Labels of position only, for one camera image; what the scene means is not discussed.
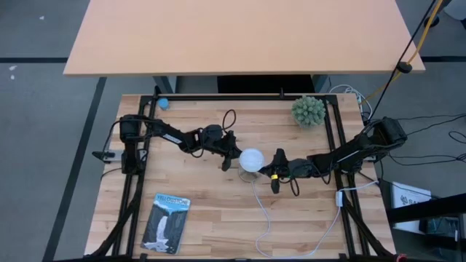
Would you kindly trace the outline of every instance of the wooden tabletop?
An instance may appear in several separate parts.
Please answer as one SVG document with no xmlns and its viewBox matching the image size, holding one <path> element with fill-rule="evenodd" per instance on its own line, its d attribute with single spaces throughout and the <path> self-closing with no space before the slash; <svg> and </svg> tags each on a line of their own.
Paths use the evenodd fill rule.
<svg viewBox="0 0 466 262">
<path fill-rule="evenodd" d="M 136 114 L 139 98 L 139 95 L 124 95 L 117 118 Z M 353 94 L 338 95 L 338 98 L 345 135 L 350 140 L 363 128 L 359 108 Z M 291 117 L 292 103 L 253 100 L 171 101 L 170 110 L 162 111 L 157 107 L 156 115 L 186 132 L 209 124 L 221 124 L 225 112 L 233 108 L 237 112 L 237 121 L 232 130 L 237 137 L 238 147 L 258 148 L 264 153 L 266 163 L 271 162 L 277 148 L 283 148 L 288 159 L 328 152 L 325 125 L 310 130 L 301 129 Z M 338 146 L 333 117 L 331 122 Z M 118 126 L 115 127 L 110 147 L 123 149 Z M 149 152 L 135 238 L 135 257 L 141 253 L 148 253 L 149 257 L 164 256 L 140 248 L 154 196 L 163 193 L 191 200 L 180 253 L 166 257 L 264 258 L 256 251 L 254 242 L 266 231 L 266 218 L 253 195 L 251 184 L 242 182 L 238 177 L 237 160 L 232 161 L 232 168 L 222 172 L 223 159 L 220 156 L 206 152 L 201 159 L 195 159 L 161 138 L 151 139 Z M 120 167 L 119 163 L 106 165 L 105 171 L 115 167 Z M 363 173 L 376 177 L 372 164 L 364 164 Z M 271 234 L 262 239 L 261 249 L 275 256 L 302 255 L 313 250 L 337 211 L 334 181 L 333 178 L 330 185 L 325 185 L 321 179 L 301 179 L 301 195 L 295 197 L 288 186 L 282 186 L 279 194 L 273 194 L 270 179 L 260 177 L 256 190 L 272 221 Z M 103 178 L 86 253 L 93 252 L 115 225 L 124 182 L 125 176 L 121 171 L 109 173 Z M 356 176 L 357 186 L 368 182 L 362 176 Z M 359 190 L 358 194 L 364 221 L 377 239 L 388 250 L 395 252 L 379 188 L 369 186 Z M 352 227 L 356 250 L 360 253 L 358 233 L 354 224 Z M 123 234 L 122 253 L 125 251 L 127 233 L 128 226 Z M 312 258 L 338 258 L 339 253 L 346 251 L 340 216 Z"/>
<path fill-rule="evenodd" d="M 92 0 L 64 73 L 381 73 L 409 39 L 395 0 Z"/>
</svg>

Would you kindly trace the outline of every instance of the white ball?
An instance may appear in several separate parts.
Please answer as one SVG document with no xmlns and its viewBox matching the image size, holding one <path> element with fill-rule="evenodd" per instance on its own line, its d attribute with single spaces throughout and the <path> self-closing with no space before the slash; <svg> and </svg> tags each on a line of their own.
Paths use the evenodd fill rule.
<svg viewBox="0 0 466 262">
<path fill-rule="evenodd" d="M 257 172 L 264 166 L 264 155 L 258 149 L 248 148 L 240 154 L 240 165 L 248 172 Z"/>
</svg>

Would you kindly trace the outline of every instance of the succulent plant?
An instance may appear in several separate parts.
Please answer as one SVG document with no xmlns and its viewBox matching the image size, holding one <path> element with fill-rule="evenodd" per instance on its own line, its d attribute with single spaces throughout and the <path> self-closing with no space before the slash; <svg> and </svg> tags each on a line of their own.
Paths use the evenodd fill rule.
<svg viewBox="0 0 466 262">
<path fill-rule="evenodd" d="M 325 106 L 322 100 L 303 96 L 296 99 L 291 114 L 300 127 L 313 127 L 323 123 Z"/>
</svg>

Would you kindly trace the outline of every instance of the book cover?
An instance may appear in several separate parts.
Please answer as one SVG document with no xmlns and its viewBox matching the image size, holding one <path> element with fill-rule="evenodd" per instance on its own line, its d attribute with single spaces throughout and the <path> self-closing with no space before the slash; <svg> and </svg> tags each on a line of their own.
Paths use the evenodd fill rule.
<svg viewBox="0 0 466 262">
<path fill-rule="evenodd" d="M 156 194 L 141 247 L 176 254 L 190 204 L 189 199 Z"/>
</svg>

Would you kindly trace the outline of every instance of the black robotic arm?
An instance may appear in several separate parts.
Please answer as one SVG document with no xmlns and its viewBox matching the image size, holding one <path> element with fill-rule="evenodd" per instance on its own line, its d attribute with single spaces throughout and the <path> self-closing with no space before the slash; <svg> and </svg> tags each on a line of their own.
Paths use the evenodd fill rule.
<svg viewBox="0 0 466 262">
<path fill-rule="evenodd" d="M 122 155 L 122 172 L 124 174 L 137 175 L 142 170 L 140 150 L 137 147 L 139 142 L 150 137 L 164 138 L 176 144 L 183 152 L 192 155 L 199 150 L 219 154 L 224 158 L 221 167 L 223 171 L 227 171 L 230 168 L 231 160 L 240 157 L 241 154 L 241 150 L 236 146 L 236 137 L 233 131 L 225 131 L 218 124 L 181 132 L 160 119 L 149 119 L 141 115 L 125 115 L 120 118 L 119 123 L 120 139 L 125 144 Z M 144 123 L 149 130 L 148 135 L 140 135 L 141 123 Z"/>
<path fill-rule="evenodd" d="M 373 156 L 374 162 L 377 162 L 405 141 L 406 134 L 398 121 L 384 117 L 368 124 L 350 142 L 327 154 L 288 161 L 283 149 L 279 148 L 272 163 L 259 172 L 272 179 L 272 191 L 277 194 L 280 191 L 279 182 L 284 178 L 321 178 L 332 170 L 355 172 L 360 170 L 366 157 Z"/>
</svg>

